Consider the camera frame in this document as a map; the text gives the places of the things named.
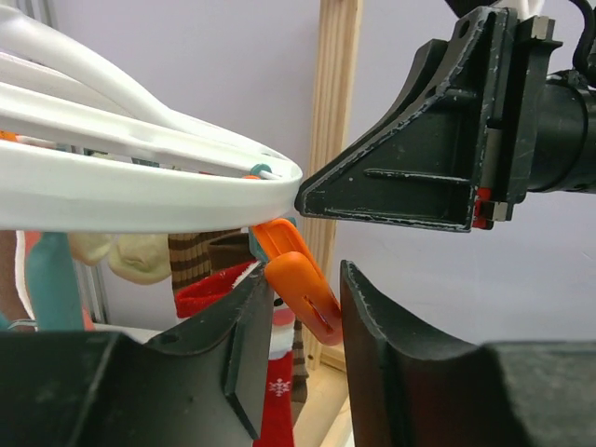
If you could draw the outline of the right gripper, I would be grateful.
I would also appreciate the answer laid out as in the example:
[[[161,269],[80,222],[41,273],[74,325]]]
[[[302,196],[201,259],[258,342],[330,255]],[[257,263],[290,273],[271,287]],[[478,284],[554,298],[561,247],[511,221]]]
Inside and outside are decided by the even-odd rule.
[[[529,190],[549,59],[562,45],[554,23],[478,7],[450,40],[425,43],[390,109],[303,182],[294,207],[448,232],[511,220]]]

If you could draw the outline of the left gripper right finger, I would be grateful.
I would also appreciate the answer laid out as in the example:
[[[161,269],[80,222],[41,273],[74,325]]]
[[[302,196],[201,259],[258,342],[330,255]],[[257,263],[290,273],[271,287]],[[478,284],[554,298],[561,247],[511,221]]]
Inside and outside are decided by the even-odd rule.
[[[591,446],[592,342],[473,345],[423,321],[342,262],[358,446]]]

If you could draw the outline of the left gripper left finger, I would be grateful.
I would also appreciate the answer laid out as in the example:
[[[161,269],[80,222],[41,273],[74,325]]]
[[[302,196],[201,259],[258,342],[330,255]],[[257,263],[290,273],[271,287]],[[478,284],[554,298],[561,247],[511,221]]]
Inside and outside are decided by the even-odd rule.
[[[249,446],[261,430],[272,293],[251,274],[141,344],[121,332],[5,333],[5,446]]]

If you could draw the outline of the red santa sock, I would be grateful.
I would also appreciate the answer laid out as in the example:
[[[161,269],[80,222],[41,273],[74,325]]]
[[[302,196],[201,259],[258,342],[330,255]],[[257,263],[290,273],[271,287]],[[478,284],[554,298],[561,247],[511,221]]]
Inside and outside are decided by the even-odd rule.
[[[227,267],[200,281],[182,288],[174,295],[177,316],[190,318],[223,298],[248,275],[256,261]],[[271,325],[268,367],[264,393],[264,414],[260,439],[254,446],[292,446],[293,419],[291,391],[295,315],[278,296],[271,299]]]

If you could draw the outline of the brown striped sock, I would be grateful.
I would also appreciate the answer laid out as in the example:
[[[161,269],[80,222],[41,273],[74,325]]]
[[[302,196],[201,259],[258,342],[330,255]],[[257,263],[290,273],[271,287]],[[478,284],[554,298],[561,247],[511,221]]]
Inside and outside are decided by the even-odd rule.
[[[175,293],[220,270],[253,259],[249,235],[239,229],[169,236],[171,286]],[[273,358],[292,353],[291,402],[302,407],[307,399],[308,372],[302,322],[286,311],[274,320]]]

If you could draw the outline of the salmon pink cloth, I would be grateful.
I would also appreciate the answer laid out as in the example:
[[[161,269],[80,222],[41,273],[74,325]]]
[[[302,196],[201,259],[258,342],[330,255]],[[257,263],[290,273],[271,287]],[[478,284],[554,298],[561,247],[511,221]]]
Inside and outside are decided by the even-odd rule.
[[[3,230],[1,232],[1,329],[38,331],[25,280],[25,262],[43,233]],[[85,329],[94,324],[82,306]]]

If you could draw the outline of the white round clip hanger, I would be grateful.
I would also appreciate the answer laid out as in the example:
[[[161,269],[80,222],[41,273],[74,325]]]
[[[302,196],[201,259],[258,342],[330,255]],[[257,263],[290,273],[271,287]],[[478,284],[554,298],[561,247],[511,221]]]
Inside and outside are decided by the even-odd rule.
[[[292,206],[301,168],[170,109],[117,66],[1,5],[1,225],[185,233],[262,224]]]

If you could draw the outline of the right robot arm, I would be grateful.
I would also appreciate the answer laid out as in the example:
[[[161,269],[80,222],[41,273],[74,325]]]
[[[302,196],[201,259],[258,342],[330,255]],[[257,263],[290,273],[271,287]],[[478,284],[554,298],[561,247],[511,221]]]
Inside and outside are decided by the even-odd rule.
[[[595,10],[573,65],[549,71],[555,22],[540,2],[453,1],[449,40],[415,53],[383,117],[312,174],[305,217],[449,232],[489,230],[530,193],[595,190]]]

